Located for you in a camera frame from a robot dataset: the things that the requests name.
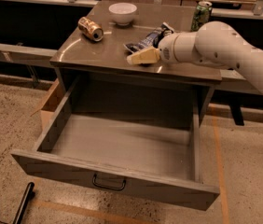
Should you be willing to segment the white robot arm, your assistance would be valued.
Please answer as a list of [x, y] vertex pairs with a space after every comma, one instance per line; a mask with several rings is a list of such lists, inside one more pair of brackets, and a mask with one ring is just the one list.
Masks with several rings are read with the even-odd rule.
[[159, 61], [226, 66], [238, 72], [263, 95], [263, 49], [252, 46], [221, 21], [207, 22], [196, 32], [167, 35], [155, 48], [144, 48], [127, 57], [130, 64]]

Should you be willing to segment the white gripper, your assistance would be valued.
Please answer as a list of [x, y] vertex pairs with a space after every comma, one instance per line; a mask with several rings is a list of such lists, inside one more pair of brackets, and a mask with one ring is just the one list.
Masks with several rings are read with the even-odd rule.
[[184, 52], [181, 34], [171, 34], [159, 42], [159, 49], [149, 47], [141, 49], [127, 57], [129, 64], [157, 63], [161, 58], [166, 63], [180, 63]]

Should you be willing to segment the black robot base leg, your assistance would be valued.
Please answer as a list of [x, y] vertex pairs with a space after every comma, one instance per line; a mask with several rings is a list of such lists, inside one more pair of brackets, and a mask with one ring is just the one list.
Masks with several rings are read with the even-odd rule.
[[19, 208], [17, 210], [17, 213], [14, 217], [12, 224], [21, 224], [22, 218], [24, 216], [25, 210], [27, 208], [28, 202], [31, 200], [31, 197], [34, 193], [34, 182], [29, 182], [26, 186], [25, 191], [23, 192], [21, 203], [19, 205]]

